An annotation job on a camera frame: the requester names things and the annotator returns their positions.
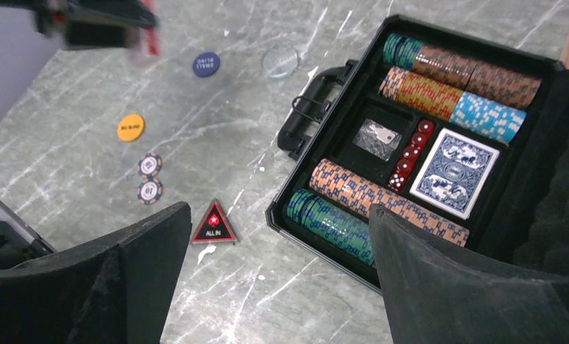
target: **yellow disc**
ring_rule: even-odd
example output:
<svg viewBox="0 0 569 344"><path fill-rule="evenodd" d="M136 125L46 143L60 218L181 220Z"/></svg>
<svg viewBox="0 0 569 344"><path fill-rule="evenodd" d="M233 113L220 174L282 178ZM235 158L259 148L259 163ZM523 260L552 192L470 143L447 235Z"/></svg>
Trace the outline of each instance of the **yellow disc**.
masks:
<svg viewBox="0 0 569 344"><path fill-rule="evenodd" d="M124 142L137 140L145 129L143 117L133 113L124 117L118 125L118 137Z"/></svg>

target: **black triangle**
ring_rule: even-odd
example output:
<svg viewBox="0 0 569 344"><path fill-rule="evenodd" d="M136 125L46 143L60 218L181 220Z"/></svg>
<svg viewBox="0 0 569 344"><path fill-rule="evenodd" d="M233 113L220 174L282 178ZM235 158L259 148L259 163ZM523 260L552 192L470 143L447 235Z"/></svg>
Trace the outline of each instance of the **black triangle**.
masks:
<svg viewBox="0 0 569 344"><path fill-rule="evenodd" d="M192 244L208 244L214 242L237 242L236 234L231 228L219 201L214 199L192 237Z"/></svg>

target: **black handle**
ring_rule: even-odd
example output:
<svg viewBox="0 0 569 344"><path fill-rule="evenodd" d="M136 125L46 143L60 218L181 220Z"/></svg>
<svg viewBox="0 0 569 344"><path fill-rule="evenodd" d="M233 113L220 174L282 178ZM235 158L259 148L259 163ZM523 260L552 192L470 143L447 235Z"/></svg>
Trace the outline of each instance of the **black handle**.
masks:
<svg viewBox="0 0 569 344"><path fill-rule="evenodd" d="M297 160L310 136L305 131L311 122L320 122L331 103L325 102L331 89L343 85L357 61L348 60L344 67L330 68L318 74L307 89L293 99L291 115L278 132L277 145L283 151L289 152L289 157Z"/></svg>

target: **blue disc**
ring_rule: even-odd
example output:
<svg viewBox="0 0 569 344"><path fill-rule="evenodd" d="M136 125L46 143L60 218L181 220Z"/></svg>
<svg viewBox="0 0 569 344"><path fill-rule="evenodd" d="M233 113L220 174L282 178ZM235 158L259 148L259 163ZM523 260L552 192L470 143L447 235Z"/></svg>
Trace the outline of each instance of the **blue disc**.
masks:
<svg viewBox="0 0 569 344"><path fill-rule="evenodd" d="M221 59L214 52L203 52L192 65L193 73L197 77L210 77L219 69Z"/></svg>

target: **marble floor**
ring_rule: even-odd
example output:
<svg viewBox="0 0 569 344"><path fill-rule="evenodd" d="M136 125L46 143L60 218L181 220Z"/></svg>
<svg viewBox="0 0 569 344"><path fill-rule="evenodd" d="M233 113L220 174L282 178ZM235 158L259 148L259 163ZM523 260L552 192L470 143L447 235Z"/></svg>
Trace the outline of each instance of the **marble floor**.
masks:
<svg viewBox="0 0 569 344"><path fill-rule="evenodd" d="M121 51L59 52L0 124L0 198L63 250L176 201L198 221L221 200L242 238L199 259L191 247L165 344L392 343L375 292L273 232L264 210L294 166L274 139L308 75L359 58L390 14L557 58L569 0L205 0L158 2L163 59L131 68ZM262 53L278 42L297 71L269 80ZM212 77L192 74L206 50ZM145 117L134 143L116 126ZM136 163L164 159L163 198L137 201Z"/></svg>

